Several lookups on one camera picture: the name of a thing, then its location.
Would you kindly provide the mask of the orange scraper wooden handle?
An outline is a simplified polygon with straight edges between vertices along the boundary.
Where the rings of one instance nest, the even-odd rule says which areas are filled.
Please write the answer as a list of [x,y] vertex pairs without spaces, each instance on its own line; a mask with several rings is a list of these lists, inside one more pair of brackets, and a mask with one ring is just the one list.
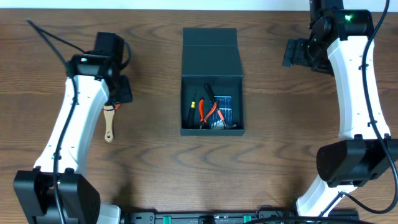
[[120,106],[120,104],[116,104],[114,106],[104,106],[102,109],[106,125],[104,139],[107,142],[112,142],[114,140],[114,118]]

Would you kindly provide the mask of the yellow black screwdriver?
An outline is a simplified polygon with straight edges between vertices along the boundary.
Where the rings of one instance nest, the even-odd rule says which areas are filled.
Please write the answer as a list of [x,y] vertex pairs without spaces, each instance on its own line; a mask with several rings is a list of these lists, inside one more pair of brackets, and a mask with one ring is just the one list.
[[191,102],[189,111],[188,111],[188,118],[187,118],[187,128],[191,128],[194,124],[194,116],[195,116],[195,108],[196,108],[196,95],[197,91],[193,94],[193,100]]

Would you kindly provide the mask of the clear precision screwdriver case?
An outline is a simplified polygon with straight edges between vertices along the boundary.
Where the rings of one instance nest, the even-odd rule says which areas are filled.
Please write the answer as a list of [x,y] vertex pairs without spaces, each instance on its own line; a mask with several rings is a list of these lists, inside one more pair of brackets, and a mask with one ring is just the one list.
[[[224,121],[228,126],[233,125],[233,99],[231,96],[215,96],[218,108],[223,114]],[[210,129],[223,129],[224,125],[217,112],[214,112],[209,119]]]

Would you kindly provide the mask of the small black handled hammer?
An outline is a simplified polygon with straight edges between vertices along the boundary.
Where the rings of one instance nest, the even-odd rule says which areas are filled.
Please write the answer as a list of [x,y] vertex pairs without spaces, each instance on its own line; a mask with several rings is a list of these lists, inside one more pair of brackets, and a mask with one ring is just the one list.
[[211,100],[211,102],[213,103],[213,105],[216,106],[215,111],[217,112],[218,116],[220,117],[220,120],[223,123],[223,126],[225,129],[234,129],[237,127],[236,124],[232,124],[232,125],[228,125],[225,121],[224,115],[221,112],[221,110],[219,109],[219,103],[216,101],[215,99],[215,94],[213,93],[213,90],[211,89],[211,86],[209,86],[209,84],[204,84],[204,88]]

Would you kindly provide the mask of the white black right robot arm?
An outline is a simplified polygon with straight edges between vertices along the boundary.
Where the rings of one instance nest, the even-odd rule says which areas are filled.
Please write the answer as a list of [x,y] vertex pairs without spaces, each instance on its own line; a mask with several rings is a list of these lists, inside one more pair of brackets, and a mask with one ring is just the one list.
[[342,0],[310,1],[310,37],[287,42],[283,66],[332,75],[340,112],[338,142],[319,148],[317,177],[297,199],[297,214],[328,217],[343,199],[385,171],[397,172],[397,140],[382,113],[374,74],[374,38],[380,24]]

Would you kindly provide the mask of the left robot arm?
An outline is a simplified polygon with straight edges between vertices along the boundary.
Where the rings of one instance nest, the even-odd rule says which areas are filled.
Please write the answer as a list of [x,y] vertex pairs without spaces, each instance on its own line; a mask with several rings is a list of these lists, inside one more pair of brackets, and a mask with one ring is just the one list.
[[90,143],[101,112],[132,102],[121,74],[128,43],[99,32],[94,49],[67,62],[62,107],[50,139],[32,170],[19,170],[14,191],[29,223],[128,223],[121,207],[103,203],[86,179]]

